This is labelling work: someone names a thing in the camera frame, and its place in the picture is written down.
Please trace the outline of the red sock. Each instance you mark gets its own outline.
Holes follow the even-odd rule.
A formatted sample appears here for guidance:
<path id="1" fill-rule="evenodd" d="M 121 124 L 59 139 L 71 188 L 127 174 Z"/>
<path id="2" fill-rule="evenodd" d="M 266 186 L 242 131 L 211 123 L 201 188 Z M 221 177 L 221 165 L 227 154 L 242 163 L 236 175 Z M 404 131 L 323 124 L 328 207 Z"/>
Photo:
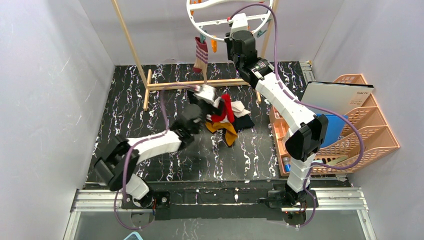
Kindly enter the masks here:
<path id="1" fill-rule="evenodd" d="M 232 100 L 230 95 L 225 93 L 221 95 L 220 97 L 218 97 L 213 104 L 215 107 L 218 107 L 218 100 L 221 100 L 224 103 L 223 113 L 221 115 L 227 114 L 229 119 L 234 119 L 235 121 L 235 116 L 233 114 L 232 107 L 231 107 Z"/>

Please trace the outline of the maroon beige purple striped sock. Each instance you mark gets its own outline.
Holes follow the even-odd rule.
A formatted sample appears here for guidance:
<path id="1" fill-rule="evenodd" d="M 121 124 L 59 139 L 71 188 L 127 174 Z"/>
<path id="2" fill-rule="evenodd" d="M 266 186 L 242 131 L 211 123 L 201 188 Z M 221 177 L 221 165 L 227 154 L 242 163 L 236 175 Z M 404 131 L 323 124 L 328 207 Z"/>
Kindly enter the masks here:
<path id="1" fill-rule="evenodd" d="M 192 70 L 195 73 L 206 73 L 208 67 L 208 45 L 196 36 L 195 40 L 195 62 Z"/>

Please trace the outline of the white sock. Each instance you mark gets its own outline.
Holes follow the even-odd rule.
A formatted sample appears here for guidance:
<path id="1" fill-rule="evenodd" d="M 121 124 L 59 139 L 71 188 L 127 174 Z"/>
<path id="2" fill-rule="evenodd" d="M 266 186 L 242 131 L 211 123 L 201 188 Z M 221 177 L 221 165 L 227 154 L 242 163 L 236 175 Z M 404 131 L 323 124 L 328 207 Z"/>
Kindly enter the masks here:
<path id="1" fill-rule="evenodd" d="M 213 123 L 231 123 L 232 124 L 234 122 L 234 119 L 233 118 L 229 119 L 227 114 L 223 114 L 223 115 L 207 114 L 206 119 Z"/>
<path id="2" fill-rule="evenodd" d="M 240 100 L 232 101 L 231 109 L 235 118 L 241 118 L 251 113 Z"/>

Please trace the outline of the mustard yellow striped sock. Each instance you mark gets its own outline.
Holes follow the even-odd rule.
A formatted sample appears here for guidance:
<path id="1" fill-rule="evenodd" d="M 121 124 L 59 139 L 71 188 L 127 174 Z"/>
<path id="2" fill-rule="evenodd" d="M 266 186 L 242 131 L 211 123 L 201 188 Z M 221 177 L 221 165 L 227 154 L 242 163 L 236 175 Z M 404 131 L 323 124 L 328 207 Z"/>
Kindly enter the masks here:
<path id="1" fill-rule="evenodd" d="M 238 132 L 235 130 L 232 123 L 206 121 L 205 127 L 212 134 L 215 134 L 218 131 L 222 131 L 222 133 L 224 134 L 225 144 L 228 147 L 232 147 L 236 139 L 238 138 Z"/>

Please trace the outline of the white round clip hanger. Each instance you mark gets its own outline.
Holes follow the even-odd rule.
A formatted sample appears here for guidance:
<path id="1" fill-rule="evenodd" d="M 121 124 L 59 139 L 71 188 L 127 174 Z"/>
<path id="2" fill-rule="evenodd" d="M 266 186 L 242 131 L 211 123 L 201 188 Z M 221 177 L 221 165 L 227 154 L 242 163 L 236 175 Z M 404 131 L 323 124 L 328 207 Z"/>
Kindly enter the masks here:
<path id="1" fill-rule="evenodd" d="M 265 12 L 259 14 L 245 13 L 248 21 L 248 31 L 252 33 L 255 37 L 259 38 L 265 34 L 265 32 L 268 30 L 268 27 L 270 26 L 271 21 L 274 20 L 272 11 L 274 11 L 278 5 L 277 0 L 247 0 L 246 2 L 248 3 L 248 6 L 245 6 L 240 10 L 236 10 L 235 13 L 232 13 L 227 18 L 200 21 L 196 20 L 194 17 L 195 11 L 208 10 L 217 5 L 223 5 L 230 2 L 230 0 L 187 0 L 185 3 L 185 7 L 192 26 L 198 31 L 201 36 L 209 39 L 215 36 L 214 39 L 217 42 L 223 43 L 224 37 L 209 33 L 207 32 L 206 28 L 210 26 L 220 25 L 229 26 L 228 18 L 232 18 L 236 14 L 245 13 L 245 10 L 247 10 L 248 6 L 258 7 L 261 5 L 265 7 Z"/>

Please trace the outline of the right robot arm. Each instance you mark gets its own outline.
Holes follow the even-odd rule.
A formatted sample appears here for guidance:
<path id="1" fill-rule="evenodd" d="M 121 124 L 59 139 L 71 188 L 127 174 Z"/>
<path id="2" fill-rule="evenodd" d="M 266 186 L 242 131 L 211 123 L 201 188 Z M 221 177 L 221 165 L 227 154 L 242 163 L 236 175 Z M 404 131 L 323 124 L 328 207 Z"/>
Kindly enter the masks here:
<path id="1" fill-rule="evenodd" d="M 284 145 L 290 156 L 290 172 L 282 200 L 293 205 L 301 203 L 309 190 L 311 165 L 324 141 L 328 119 L 302 105 L 279 79 L 278 69 L 258 57 L 250 31 L 228 32 L 224 42 L 239 76 L 270 101 L 289 127 Z"/>

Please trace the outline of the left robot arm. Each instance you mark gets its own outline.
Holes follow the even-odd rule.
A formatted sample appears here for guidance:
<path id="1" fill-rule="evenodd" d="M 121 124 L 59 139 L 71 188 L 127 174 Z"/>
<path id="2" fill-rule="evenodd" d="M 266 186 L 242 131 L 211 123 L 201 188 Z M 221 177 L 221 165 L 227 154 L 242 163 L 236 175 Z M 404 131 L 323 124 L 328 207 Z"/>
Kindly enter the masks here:
<path id="1" fill-rule="evenodd" d="M 110 191 L 121 191 L 135 200 L 148 195 L 147 183 L 135 174 L 136 166 L 152 157 L 175 153 L 190 145 L 207 116 L 220 115 L 225 100 L 214 87 L 195 86 L 188 91 L 189 105 L 164 131 L 138 138 L 116 135 L 96 160 L 93 169 Z"/>

